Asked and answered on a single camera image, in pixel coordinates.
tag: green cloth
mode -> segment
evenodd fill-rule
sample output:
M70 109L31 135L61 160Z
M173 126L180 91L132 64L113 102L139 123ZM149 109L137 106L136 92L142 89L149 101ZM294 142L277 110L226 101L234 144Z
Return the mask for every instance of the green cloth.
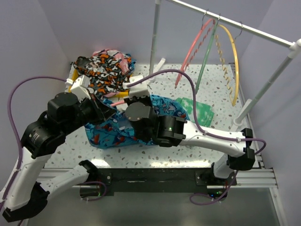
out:
M192 122L194 121L193 117L193 100L188 98L177 98L176 101L181 104L181 106L187 111L189 118ZM201 102L196 102L197 109L197 118L200 126L210 127L214 112L212 107Z

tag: orange patterned cloth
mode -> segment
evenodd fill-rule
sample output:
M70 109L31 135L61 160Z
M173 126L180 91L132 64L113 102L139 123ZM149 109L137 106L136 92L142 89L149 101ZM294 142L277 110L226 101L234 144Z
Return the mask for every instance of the orange patterned cloth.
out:
M135 69L134 64L131 55L104 49L94 52L90 58L78 57L73 66L79 76L90 78L88 90L100 98L108 93L125 91L122 84L129 81Z

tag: blue patterned cloth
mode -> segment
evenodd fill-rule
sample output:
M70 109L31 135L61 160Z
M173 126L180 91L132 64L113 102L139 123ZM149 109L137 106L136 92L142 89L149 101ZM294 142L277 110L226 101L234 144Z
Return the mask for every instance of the blue patterned cloth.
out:
M187 112L178 102L157 95L151 95L150 97L157 115L171 115L189 120ZM103 102L108 106L112 103L108 99L105 99ZM120 130L119 128L123 127L122 124L126 123L129 124L125 113L117 112L112 118L100 125L87 124L85 129L90 144L101 149L137 143L153 145L153 141L145 143L135 138L132 127L125 127L123 130Z

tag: gray floor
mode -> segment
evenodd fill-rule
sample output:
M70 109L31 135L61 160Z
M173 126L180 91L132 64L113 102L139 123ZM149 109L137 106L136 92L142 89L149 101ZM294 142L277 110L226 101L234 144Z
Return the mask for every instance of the gray floor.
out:
M83 202L73 188L49 202L29 226L278 226L268 189L231 189L221 204L195 206L189 194L119 193Z

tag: white plastic clip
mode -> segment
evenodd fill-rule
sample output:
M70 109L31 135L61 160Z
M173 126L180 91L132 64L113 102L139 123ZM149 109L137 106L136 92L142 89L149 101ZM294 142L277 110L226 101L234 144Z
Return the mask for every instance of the white plastic clip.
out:
M72 79L66 79L65 84L66 84L67 86L72 86L73 83L74 83L74 81L73 81Z

